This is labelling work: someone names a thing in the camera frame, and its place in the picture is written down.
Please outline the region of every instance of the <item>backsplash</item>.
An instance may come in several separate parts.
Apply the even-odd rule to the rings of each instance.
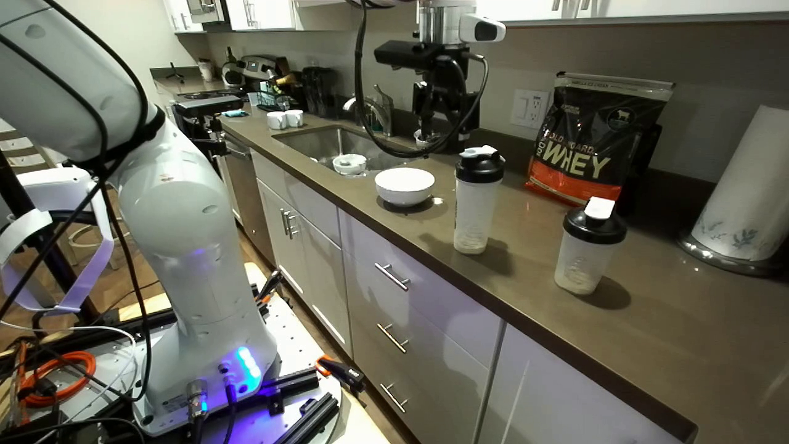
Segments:
[[[369,15],[365,83],[376,81],[408,108],[415,75],[373,61],[385,40],[408,40],[411,9]],[[286,55],[293,68],[320,65],[342,75],[339,91],[352,91],[352,41],[347,31],[224,31],[209,34],[217,61],[232,45],[238,55]],[[490,61],[480,126],[526,139],[512,126],[512,91],[549,91],[551,77],[597,72],[675,81],[666,126],[651,167],[715,182],[760,103],[789,103],[789,23],[738,24],[543,24],[508,29],[505,41],[476,46]]]

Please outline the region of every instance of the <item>kitchen sink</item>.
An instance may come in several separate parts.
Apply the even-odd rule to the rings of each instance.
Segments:
[[[338,155],[365,155],[365,160],[367,160],[365,172],[367,175],[407,163],[404,158],[394,158],[394,155],[381,154],[374,146],[374,141],[369,141],[365,133],[351,130],[342,126],[281,133],[281,135],[275,135],[275,141],[281,141],[284,146],[302,154],[305,158],[311,158],[331,170],[336,170],[333,160]]]

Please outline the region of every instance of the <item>wall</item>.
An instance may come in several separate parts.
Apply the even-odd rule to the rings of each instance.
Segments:
[[[206,56],[205,34],[174,36],[163,0],[58,0],[72,15],[106,40],[155,97],[151,66],[194,66]]]
[[[411,9],[374,12],[365,46],[365,83],[379,81],[397,108],[408,108],[411,72],[374,66],[373,46],[408,40]],[[209,34],[211,55],[286,55],[291,65],[322,65],[342,75],[352,91],[352,41],[347,31],[246,31]],[[492,72],[484,97],[484,128],[527,135],[508,123],[512,88],[549,91],[560,68],[618,77],[671,78],[675,97],[664,110],[666,133],[653,155],[655,170],[715,182],[760,103],[789,103],[789,24],[549,24],[508,29],[505,41],[478,46]]]

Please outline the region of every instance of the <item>paper towel roll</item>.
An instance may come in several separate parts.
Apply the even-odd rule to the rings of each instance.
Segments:
[[[766,261],[789,235],[789,110],[760,107],[693,226],[729,260]]]

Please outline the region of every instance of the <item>upper cabinet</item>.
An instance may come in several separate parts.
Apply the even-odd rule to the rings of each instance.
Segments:
[[[351,29],[354,23],[351,4],[331,0],[224,0],[224,4],[232,29]]]
[[[187,0],[163,0],[164,12],[174,31],[201,31],[201,24],[193,20]]]
[[[722,20],[789,12],[787,0],[478,0],[489,18],[518,23],[551,20]]]

